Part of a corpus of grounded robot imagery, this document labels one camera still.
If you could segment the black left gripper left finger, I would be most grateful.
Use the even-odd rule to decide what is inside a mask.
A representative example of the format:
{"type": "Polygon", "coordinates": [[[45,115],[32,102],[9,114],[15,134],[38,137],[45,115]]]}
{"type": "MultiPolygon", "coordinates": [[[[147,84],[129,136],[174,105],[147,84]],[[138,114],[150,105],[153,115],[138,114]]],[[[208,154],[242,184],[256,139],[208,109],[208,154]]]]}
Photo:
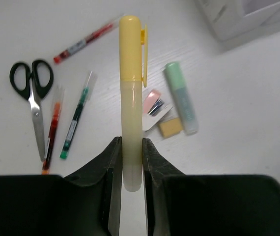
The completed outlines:
{"type": "Polygon", "coordinates": [[[0,236],[117,236],[122,140],[72,174],[0,176],[0,236]]]}

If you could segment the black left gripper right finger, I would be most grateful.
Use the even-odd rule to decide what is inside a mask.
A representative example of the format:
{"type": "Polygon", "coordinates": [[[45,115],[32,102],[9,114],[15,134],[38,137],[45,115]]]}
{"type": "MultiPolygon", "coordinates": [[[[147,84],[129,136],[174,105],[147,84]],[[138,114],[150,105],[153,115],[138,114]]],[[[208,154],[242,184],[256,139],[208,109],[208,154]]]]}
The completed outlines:
{"type": "Polygon", "coordinates": [[[280,183],[266,175],[186,175],[142,141],[147,234],[280,236],[280,183]]]}

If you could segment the yellow highlighter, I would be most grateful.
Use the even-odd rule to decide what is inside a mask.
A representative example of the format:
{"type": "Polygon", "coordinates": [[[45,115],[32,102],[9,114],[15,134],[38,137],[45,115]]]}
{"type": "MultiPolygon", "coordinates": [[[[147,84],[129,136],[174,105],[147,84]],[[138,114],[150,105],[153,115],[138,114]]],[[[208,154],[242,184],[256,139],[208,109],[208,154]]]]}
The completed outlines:
{"type": "Polygon", "coordinates": [[[147,86],[148,33],[139,17],[119,21],[119,64],[123,183],[129,192],[142,184],[142,89],[147,86]]]}

